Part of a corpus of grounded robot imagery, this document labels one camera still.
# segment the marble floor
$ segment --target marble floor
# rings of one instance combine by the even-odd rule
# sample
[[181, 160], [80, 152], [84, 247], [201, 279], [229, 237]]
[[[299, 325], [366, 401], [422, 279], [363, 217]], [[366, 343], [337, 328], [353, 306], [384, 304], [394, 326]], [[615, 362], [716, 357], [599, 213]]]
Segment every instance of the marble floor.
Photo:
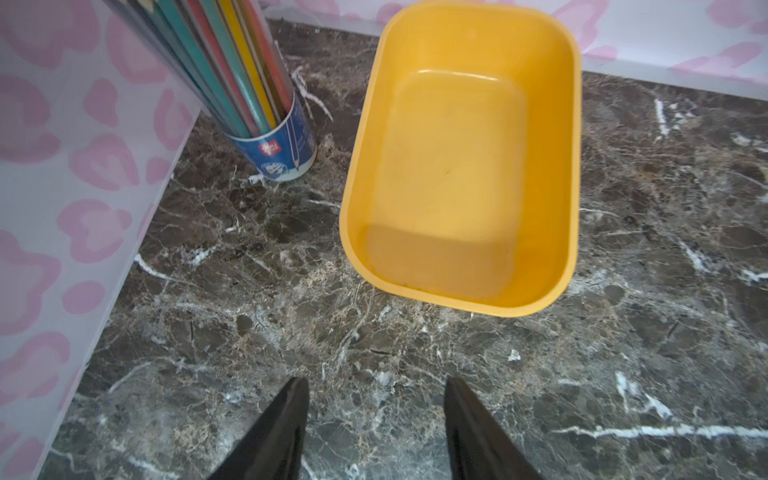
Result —
[[448, 478], [447, 375], [545, 478], [768, 477], [768, 104], [584, 74], [576, 273], [519, 319], [391, 296], [339, 241], [376, 38], [273, 25], [317, 162], [262, 182], [207, 120], [41, 478], [206, 478], [291, 376], [302, 478]]

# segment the pink spotted wallpaper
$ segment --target pink spotted wallpaper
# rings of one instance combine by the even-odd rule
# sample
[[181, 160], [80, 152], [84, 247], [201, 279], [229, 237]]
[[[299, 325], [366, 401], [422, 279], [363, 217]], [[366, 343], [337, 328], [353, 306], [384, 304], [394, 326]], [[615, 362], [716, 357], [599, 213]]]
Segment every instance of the pink spotted wallpaper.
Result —
[[[418, 0], [260, 0], [271, 18], [379, 35]], [[768, 100], [768, 0], [467, 0], [531, 7], [574, 34], [584, 69]]]
[[34, 478], [200, 107], [101, 0], [0, 8], [0, 478]]

